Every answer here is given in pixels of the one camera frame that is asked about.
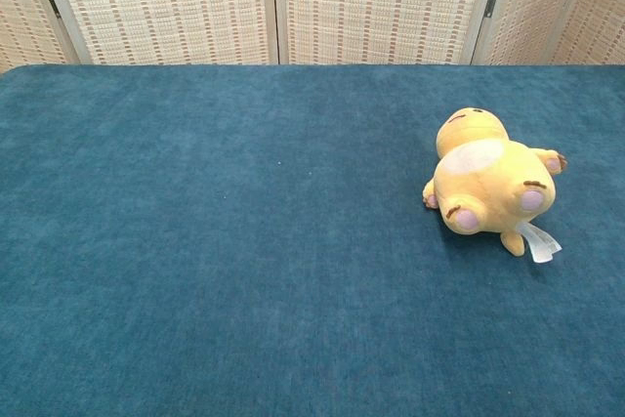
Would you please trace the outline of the yellow plush toy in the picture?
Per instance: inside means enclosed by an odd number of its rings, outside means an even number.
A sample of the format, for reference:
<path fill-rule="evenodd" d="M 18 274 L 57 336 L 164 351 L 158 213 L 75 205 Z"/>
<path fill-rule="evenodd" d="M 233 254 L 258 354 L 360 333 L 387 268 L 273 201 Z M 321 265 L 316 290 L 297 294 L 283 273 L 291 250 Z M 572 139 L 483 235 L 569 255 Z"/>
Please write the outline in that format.
<path fill-rule="evenodd" d="M 531 221 L 556 199 L 553 177 L 567 166 L 563 155 L 511 140 L 495 114 L 473 107 L 447 118 L 436 147 L 439 162 L 422 197 L 449 229 L 461 235 L 498 233 L 512 255 L 529 249 L 536 264 L 552 261 L 562 250 Z"/>

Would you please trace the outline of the blue velvet table mat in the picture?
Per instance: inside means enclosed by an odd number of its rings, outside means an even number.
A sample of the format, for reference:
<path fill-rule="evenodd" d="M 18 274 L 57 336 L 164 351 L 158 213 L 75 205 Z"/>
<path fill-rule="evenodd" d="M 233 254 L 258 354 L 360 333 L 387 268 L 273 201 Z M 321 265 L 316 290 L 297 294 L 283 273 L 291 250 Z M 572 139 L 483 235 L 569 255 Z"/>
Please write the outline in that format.
<path fill-rule="evenodd" d="M 465 106 L 553 261 L 424 207 Z M 625 417 L 625 66 L 0 75 L 0 417 L 94 416 Z"/>

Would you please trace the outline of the woven bamboo screen panel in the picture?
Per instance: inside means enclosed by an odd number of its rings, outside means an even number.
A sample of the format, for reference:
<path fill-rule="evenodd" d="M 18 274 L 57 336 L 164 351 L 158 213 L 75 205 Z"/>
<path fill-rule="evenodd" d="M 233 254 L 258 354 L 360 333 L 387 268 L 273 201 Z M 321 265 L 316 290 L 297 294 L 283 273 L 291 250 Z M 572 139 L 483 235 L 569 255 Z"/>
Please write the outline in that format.
<path fill-rule="evenodd" d="M 568 0 L 550 63 L 625 65 L 625 0 Z"/>
<path fill-rule="evenodd" d="M 497 0 L 483 17 L 473 65 L 536 65 L 547 61 L 567 0 Z"/>
<path fill-rule="evenodd" d="M 487 0 L 274 0 L 281 64 L 469 64 Z"/>
<path fill-rule="evenodd" d="M 27 64 L 78 62 L 48 0 L 0 0 L 0 74 Z"/>
<path fill-rule="evenodd" d="M 276 64 L 274 0 L 55 0 L 83 64 Z"/>

